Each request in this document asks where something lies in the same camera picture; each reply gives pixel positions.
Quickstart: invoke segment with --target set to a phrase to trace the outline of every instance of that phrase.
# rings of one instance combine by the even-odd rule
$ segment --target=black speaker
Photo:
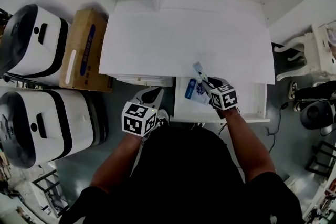
[[[320,129],[334,122],[331,105],[328,100],[316,101],[302,110],[300,114],[302,125],[309,129]]]

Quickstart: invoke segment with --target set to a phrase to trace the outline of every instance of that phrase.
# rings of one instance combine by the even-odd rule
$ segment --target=white chair
[[[328,42],[328,25],[322,25],[318,28],[313,24],[311,28],[311,33],[292,39],[282,48],[274,47],[275,52],[283,52],[290,48],[299,51],[294,57],[288,58],[288,61],[293,61],[299,57],[305,58],[304,67],[277,75],[276,79],[278,81],[285,77],[298,77],[307,74],[313,74],[323,79],[336,80],[336,60]]]

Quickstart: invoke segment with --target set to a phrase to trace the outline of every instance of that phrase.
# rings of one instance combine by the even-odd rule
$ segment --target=white cube
[[[124,132],[145,136],[156,123],[157,109],[127,102],[121,114],[121,128]]]
[[[237,106],[237,94],[230,84],[210,90],[211,100],[214,107],[220,110],[227,110]]]

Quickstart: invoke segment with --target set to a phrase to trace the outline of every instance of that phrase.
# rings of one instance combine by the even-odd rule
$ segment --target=black shirt
[[[89,187],[61,224],[130,222],[302,223],[298,199],[274,173],[247,184],[213,132],[160,127],[130,179],[111,194]]]

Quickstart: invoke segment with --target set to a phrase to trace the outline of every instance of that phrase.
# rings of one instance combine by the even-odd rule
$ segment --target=brown cardboard box
[[[113,78],[98,74],[106,24],[94,9],[76,12],[63,57],[60,87],[113,91]]]

